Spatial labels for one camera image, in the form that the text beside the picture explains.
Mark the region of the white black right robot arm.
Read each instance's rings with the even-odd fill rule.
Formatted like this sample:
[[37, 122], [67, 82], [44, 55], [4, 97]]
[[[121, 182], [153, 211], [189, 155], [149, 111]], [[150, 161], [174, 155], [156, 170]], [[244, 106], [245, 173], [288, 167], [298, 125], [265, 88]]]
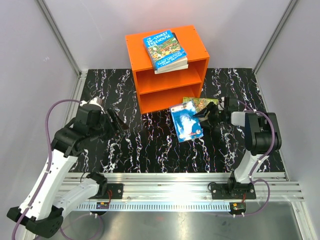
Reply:
[[242, 160], [226, 183], [208, 184], [212, 199], [256, 199], [253, 175], [282, 146], [276, 114], [254, 110], [236, 98], [222, 97], [217, 104], [209, 102], [194, 117], [200, 119], [200, 126], [204, 129], [212, 129], [220, 123], [244, 128], [245, 153]]

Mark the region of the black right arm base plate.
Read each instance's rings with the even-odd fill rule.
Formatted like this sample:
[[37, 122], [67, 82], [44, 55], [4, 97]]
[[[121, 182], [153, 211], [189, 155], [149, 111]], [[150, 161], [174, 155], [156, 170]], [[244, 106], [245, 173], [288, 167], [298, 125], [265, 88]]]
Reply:
[[231, 186], [227, 183], [210, 182], [207, 188], [213, 200], [255, 200], [257, 198], [252, 183], [236, 183]]

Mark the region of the blue 26-Storey Treehouse book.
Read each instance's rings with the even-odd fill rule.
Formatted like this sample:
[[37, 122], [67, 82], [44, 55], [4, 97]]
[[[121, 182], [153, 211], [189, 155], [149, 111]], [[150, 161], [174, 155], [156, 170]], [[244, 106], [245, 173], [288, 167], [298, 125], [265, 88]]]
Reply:
[[187, 53], [176, 34], [165, 30], [143, 38], [155, 74], [185, 70], [188, 68]]

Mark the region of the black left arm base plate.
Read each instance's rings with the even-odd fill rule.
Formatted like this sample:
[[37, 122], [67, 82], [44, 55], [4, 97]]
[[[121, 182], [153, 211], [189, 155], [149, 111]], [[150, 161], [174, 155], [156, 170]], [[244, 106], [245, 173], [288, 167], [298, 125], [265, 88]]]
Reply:
[[123, 198], [124, 185], [122, 183], [106, 183], [99, 188], [95, 197], [97, 199], [116, 199], [121, 200]]

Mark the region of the dark Tale of Two Cities book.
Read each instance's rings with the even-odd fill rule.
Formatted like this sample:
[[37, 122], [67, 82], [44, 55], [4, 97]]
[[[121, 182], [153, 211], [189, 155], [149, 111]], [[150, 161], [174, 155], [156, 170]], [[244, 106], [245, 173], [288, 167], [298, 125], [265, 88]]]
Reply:
[[187, 53], [174, 32], [168, 31], [166, 39], [151, 46], [149, 50], [155, 74], [188, 68]]

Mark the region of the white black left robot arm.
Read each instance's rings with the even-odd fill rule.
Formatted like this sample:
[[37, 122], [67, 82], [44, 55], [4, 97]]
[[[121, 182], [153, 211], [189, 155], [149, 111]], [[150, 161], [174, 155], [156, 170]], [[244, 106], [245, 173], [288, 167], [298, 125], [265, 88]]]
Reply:
[[99, 97], [78, 101], [78, 104], [75, 117], [58, 130], [53, 139], [49, 134], [49, 117], [58, 103], [54, 103], [46, 114], [48, 157], [26, 199], [19, 206], [11, 207], [6, 214], [15, 222], [12, 239], [16, 238], [19, 226], [39, 237], [51, 238], [70, 212], [85, 200], [111, 199], [117, 194], [109, 187], [104, 174], [90, 172], [79, 185], [63, 196], [57, 196], [70, 168], [93, 141], [108, 141], [129, 129], [112, 108], [105, 110], [102, 107]]

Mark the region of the blue back-cover book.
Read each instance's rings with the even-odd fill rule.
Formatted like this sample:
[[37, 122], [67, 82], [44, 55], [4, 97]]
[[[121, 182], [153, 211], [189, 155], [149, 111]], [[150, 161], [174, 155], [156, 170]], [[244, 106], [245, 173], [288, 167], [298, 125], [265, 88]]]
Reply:
[[192, 101], [183, 102], [169, 108], [179, 143], [199, 139], [203, 129], [196, 114]]

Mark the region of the green 65-Storey Treehouse book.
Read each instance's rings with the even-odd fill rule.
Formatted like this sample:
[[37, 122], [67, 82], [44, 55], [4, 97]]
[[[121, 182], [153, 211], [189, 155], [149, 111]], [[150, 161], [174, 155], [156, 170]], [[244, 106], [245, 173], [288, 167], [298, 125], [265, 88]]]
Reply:
[[194, 103], [196, 113], [203, 110], [211, 102], [214, 103], [215, 105], [217, 105], [219, 103], [219, 100], [214, 99], [214, 98], [196, 98], [196, 97], [183, 97], [182, 98], [183, 103], [190, 102], [190, 101], [192, 101]]

